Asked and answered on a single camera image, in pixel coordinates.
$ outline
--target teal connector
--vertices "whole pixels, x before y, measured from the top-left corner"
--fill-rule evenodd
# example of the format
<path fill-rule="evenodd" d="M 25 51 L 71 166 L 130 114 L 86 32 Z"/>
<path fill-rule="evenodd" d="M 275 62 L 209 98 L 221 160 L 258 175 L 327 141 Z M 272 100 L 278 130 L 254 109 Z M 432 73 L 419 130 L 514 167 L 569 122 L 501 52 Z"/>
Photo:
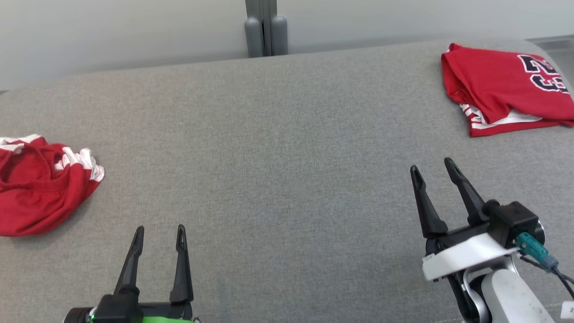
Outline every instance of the teal connector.
<path fill-rule="evenodd" d="M 518 235 L 516 238 L 516 246 L 525 254 L 536 259 L 547 272 L 550 272 L 552 268 L 558 266 L 558 260 L 548 254 L 548 249 L 544 248 L 538 240 L 526 232 L 522 232 Z"/>

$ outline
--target clothing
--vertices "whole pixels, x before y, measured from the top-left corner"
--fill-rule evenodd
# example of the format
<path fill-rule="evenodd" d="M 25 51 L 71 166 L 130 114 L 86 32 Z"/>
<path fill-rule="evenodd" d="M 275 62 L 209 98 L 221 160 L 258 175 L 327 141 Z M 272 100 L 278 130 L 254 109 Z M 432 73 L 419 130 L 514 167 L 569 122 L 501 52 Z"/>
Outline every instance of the clothing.
<path fill-rule="evenodd" d="M 574 101 L 541 56 L 451 44 L 441 58 L 448 96 L 470 123 L 470 136 L 574 125 Z"/>
<path fill-rule="evenodd" d="M 103 177 L 104 169 L 87 148 L 74 153 L 37 134 L 0 137 L 0 236 L 53 230 Z"/>

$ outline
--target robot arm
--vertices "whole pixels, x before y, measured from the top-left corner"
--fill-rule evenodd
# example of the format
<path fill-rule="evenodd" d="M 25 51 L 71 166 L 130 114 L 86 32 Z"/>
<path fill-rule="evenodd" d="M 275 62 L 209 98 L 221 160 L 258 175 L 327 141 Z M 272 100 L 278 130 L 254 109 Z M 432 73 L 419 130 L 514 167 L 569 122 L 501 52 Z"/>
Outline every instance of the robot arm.
<path fill-rule="evenodd" d="M 119 275 L 114 293 L 104 295 L 97 307 L 71 309 L 63 323 L 191 323 L 193 286 L 185 228 L 177 228 L 177 266 L 169 302 L 139 303 L 135 286 L 138 258 L 144 247 L 144 228 L 137 228 Z"/>
<path fill-rule="evenodd" d="M 418 168 L 411 167 L 422 235 L 426 238 L 422 264 L 426 279 L 448 279 L 464 322 L 553 322 L 518 274 L 512 258 L 524 251 L 517 246 L 519 236 L 531 237 L 534 246 L 544 248 L 544 229 L 538 217 L 518 202 L 506 206 L 496 201 L 485 203 L 452 159 L 446 158 L 444 163 L 464 201 L 468 226 L 448 230 L 426 194 Z M 477 274 L 487 268 L 491 270 L 488 274 Z"/>

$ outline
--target gray couch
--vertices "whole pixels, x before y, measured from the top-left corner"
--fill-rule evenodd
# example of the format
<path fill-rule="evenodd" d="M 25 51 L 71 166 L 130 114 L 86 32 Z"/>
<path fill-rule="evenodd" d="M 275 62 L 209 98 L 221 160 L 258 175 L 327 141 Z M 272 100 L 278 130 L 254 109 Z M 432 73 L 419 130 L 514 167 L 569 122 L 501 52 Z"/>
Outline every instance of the gray couch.
<path fill-rule="evenodd" d="M 574 130 L 471 139 L 444 92 L 444 40 L 79 75 L 0 96 L 3 136 L 89 147 L 106 177 L 61 227 L 0 238 L 0 321 L 60 322 L 113 291 L 138 225 L 141 301 L 169 297 L 187 228 L 203 322 L 459 322 L 421 271 L 416 164 L 443 219 L 466 223 L 443 158 L 485 199 L 521 201 L 574 272 Z M 559 280 L 520 273 L 559 321 Z"/>

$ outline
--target white wall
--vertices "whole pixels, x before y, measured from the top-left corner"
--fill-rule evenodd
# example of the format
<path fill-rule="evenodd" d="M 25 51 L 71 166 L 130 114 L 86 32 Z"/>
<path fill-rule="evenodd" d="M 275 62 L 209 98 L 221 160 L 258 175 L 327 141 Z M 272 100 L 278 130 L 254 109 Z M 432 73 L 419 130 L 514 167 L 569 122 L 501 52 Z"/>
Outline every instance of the white wall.
<path fill-rule="evenodd" d="M 277 0 L 289 52 L 452 34 L 574 34 L 573 0 Z M 0 90 L 66 74 L 247 57 L 245 0 L 0 0 Z"/>
<path fill-rule="evenodd" d="M 0 0 L 0 90 L 107 68 L 247 57 L 244 0 Z"/>
<path fill-rule="evenodd" d="M 574 34 L 573 0 L 277 0 L 289 53 L 479 34 Z"/>

